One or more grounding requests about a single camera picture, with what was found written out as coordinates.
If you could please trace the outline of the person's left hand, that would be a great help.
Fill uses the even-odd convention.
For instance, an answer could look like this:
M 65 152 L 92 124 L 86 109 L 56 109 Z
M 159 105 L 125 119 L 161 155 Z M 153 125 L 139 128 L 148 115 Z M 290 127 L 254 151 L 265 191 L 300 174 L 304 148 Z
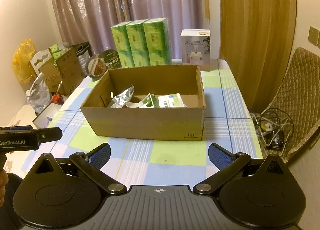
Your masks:
M 5 187 L 9 182 L 8 174 L 5 170 L 0 171 L 0 206 L 4 205 Z

